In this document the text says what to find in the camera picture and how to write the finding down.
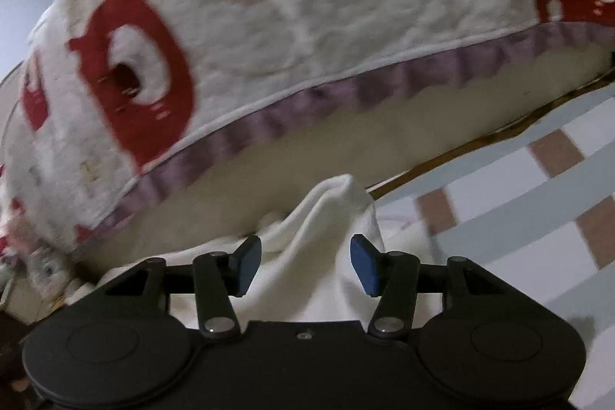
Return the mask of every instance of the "white towel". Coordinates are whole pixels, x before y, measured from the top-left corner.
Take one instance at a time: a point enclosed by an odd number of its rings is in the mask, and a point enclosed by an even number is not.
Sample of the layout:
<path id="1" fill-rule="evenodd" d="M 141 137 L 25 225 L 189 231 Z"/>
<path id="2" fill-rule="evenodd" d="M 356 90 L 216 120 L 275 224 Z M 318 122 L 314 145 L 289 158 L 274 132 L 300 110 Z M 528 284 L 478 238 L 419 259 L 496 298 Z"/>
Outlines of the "white towel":
<path id="1" fill-rule="evenodd" d="M 377 299 L 364 293 L 352 268 L 349 245 L 354 234 L 365 235 L 380 251 L 411 252 L 422 262 L 431 262 L 422 222 L 383 242 L 370 195 L 349 175 L 327 179 L 314 187 L 286 219 L 270 224 L 259 235 L 263 244 L 261 267 L 246 296 L 231 298 L 242 327 L 249 320 L 361 320 L 367 325 Z M 232 252 L 242 240 L 218 238 L 162 257 L 169 266 L 190 264 L 205 252 Z M 129 267 L 108 272 L 100 283 Z M 420 302 L 414 323 L 422 324 L 434 312 Z M 192 295 L 173 296 L 171 314 L 187 327 L 198 327 Z"/>

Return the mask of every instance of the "round pad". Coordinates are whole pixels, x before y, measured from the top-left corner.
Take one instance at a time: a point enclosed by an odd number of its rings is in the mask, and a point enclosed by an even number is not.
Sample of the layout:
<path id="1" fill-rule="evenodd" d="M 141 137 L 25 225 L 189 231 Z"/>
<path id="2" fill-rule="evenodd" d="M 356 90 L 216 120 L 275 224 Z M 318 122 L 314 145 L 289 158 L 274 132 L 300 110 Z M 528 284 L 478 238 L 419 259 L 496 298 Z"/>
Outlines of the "round pad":
<path id="1" fill-rule="evenodd" d="M 176 319 L 79 321 L 50 319 L 34 330 L 23 365 L 43 397 L 71 408 L 109 409 L 164 389 L 191 354 Z"/>
<path id="2" fill-rule="evenodd" d="M 570 391 L 585 346 L 559 318 L 466 320 L 438 315 L 419 338 L 419 355 L 441 383 L 481 403 L 540 403 Z"/>

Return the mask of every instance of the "blanket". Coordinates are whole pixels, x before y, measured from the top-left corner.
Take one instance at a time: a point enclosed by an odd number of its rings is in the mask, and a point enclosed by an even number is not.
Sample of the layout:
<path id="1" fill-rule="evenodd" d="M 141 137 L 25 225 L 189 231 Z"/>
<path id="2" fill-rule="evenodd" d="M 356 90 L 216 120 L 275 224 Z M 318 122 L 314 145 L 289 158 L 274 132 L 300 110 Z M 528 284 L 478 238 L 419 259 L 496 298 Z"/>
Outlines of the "blanket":
<path id="1" fill-rule="evenodd" d="M 612 45 L 614 1 L 54 0 L 5 134 L 3 218 L 78 259 L 215 162 L 337 107 Z"/>

